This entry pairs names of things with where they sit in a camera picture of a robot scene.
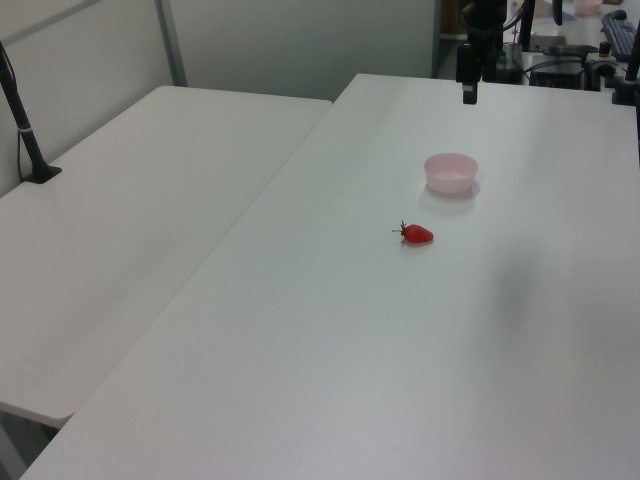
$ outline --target white wall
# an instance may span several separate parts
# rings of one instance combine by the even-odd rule
[[[359,72],[432,72],[437,0],[167,2],[191,87],[335,100]]]
[[[154,0],[102,0],[6,50],[47,161],[172,84]],[[18,184],[15,160],[16,125],[0,95],[0,196]]]

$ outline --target white table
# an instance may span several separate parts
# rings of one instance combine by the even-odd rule
[[[0,410],[61,426],[329,109],[163,87],[0,200]]]
[[[637,478],[639,212],[633,109],[358,76],[24,479]]]

